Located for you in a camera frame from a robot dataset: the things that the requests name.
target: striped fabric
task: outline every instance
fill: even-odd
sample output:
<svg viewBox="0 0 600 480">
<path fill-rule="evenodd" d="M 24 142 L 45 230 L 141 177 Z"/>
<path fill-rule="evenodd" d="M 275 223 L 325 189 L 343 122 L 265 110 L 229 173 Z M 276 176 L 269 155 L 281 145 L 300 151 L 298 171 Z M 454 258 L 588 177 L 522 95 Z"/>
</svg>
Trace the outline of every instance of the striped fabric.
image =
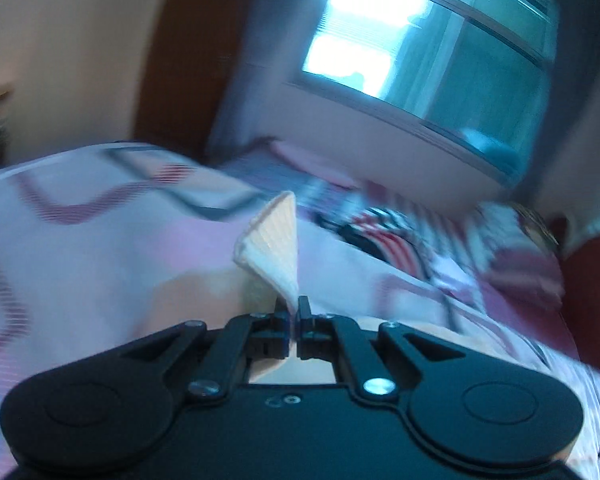
<svg viewBox="0 0 600 480">
<path fill-rule="evenodd" d="M 360 230 L 361 235 L 371 240 L 396 269 L 419 280 L 427 279 L 427 273 L 416 248 L 403 238 L 383 228 L 379 224 L 377 216 L 363 212 L 354 216 L 351 224 Z"/>
<path fill-rule="evenodd" d="M 464 226 L 423 205 L 398 195 L 394 200 L 413 225 L 414 236 L 426 243 L 440 256 L 448 256 L 462 270 L 471 272 L 474 263 L 466 246 Z"/>
</svg>

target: pillow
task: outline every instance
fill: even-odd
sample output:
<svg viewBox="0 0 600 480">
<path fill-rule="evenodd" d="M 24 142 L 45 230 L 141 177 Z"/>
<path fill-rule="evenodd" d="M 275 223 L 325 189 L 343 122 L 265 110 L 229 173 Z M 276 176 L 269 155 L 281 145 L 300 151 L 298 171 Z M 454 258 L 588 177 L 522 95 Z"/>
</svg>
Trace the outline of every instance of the pillow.
<svg viewBox="0 0 600 480">
<path fill-rule="evenodd" d="M 511 205 L 480 204 L 467 235 L 480 278 L 510 298 L 544 310 L 560 309 L 560 264 L 542 229 L 530 226 L 529 216 Z"/>
<path fill-rule="evenodd" d="M 347 170 L 336 162 L 295 146 L 290 142 L 286 142 L 286 140 L 274 140 L 271 143 L 271 151 L 296 170 L 312 174 L 330 184 L 346 189 L 359 189 L 362 187 L 359 181 L 349 176 Z"/>
</svg>

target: window frame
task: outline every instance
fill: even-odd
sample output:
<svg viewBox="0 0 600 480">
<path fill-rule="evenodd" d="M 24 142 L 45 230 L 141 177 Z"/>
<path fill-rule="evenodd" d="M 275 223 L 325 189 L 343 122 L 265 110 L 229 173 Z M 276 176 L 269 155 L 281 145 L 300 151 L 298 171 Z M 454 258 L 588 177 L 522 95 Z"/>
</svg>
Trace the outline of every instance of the window frame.
<svg viewBox="0 0 600 480">
<path fill-rule="evenodd" d="M 530 4 L 530 6 L 544 12 L 548 17 L 544 52 L 539 52 L 512 30 L 461 0 L 429 1 L 434 4 L 439 4 L 463 17 L 464 23 L 462 24 L 462 28 L 466 27 L 467 23 L 475 25 L 486 33 L 496 37 L 499 41 L 505 43 L 540 68 L 544 77 L 542 78 L 541 87 L 539 88 L 539 94 L 546 99 L 549 90 L 549 77 L 554 63 L 555 38 L 557 35 L 558 23 L 557 6 L 552 0 L 524 0 L 526 3 Z M 491 162 L 487 161 L 479 150 L 451 130 L 411 114 L 382 99 L 372 97 L 364 92 L 343 85 L 326 76 L 305 72 L 302 68 L 304 67 L 304 62 L 314 40 L 318 23 L 322 19 L 324 13 L 324 5 L 317 7 L 320 7 L 318 11 L 318 20 L 313 24 L 315 26 L 308 31 L 308 37 L 302 45 L 301 59 L 294 69 L 291 81 L 287 84 L 362 112 L 390 124 L 407 134 L 424 140 L 444 152 L 453 155 L 455 158 L 458 158 L 465 164 L 468 164 L 493 180 L 496 180 L 503 186 L 513 186 L 520 179 L 524 168 L 522 168 L 519 173 L 515 174 L 510 174 L 507 173 L 507 171 L 501 170 Z"/>
</svg>

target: windowsill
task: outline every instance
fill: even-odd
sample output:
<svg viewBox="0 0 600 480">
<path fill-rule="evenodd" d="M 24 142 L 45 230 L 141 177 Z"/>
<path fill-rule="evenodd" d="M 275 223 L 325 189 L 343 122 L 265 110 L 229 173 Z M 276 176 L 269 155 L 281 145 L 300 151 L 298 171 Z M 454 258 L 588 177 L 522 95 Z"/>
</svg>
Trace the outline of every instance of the windowsill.
<svg viewBox="0 0 600 480">
<path fill-rule="evenodd" d="M 464 140 L 450 132 L 435 131 L 426 126 L 420 118 L 380 99 L 307 72 L 300 72 L 293 81 L 287 84 L 375 117 L 407 134 L 418 137 L 453 155 L 503 186 L 511 186 L 514 183 L 514 177 L 484 160 L 480 153 Z"/>
</svg>

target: bedsheet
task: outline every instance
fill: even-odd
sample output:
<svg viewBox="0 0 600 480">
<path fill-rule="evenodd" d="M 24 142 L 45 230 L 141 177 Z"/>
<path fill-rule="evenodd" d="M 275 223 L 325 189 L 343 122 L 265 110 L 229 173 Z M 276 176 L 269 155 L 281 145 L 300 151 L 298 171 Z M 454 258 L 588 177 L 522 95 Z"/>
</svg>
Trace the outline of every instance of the bedsheet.
<svg viewBox="0 0 600 480">
<path fill-rule="evenodd" d="M 394 193 L 374 182 L 362 182 L 360 189 L 347 189 L 304 173 L 278 156 L 269 144 L 248 150 L 220 167 L 273 198 L 282 190 L 296 194 L 298 215 L 312 220 L 315 213 L 348 218 L 367 207 L 387 207 L 407 214 L 418 237 L 438 254 L 451 257 L 465 270 L 474 267 L 461 222 L 453 221 Z M 480 281 L 474 307 L 521 334 L 538 339 L 553 349 L 578 358 L 578 350 L 559 312 L 535 309 L 505 297 Z"/>
<path fill-rule="evenodd" d="M 195 318 L 216 327 L 239 314 L 211 309 L 199 286 L 232 271 L 235 239 L 264 199 L 238 186 L 237 200 L 220 175 L 222 185 L 206 174 L 196 188 L 202 168 L 150 146 L 150 164 L 120 158 L 138 147 L 91 146 L 0 171 L 0 400 L 31 374 L 147 327 Z M 227 187 L 230 200 L 212 196 L 209 207 L 210 189 Z M 586 414 L 570 465 L 600 480 L 599 372 L 460 303 L 450 309 L 437 289 L 311 222 L 298 222 L 298 237 L 301 293 L 317 311 L 459 326 L 568 384 Z M 0 436 L 0 478 L 13 465 Z"/>
</svg>

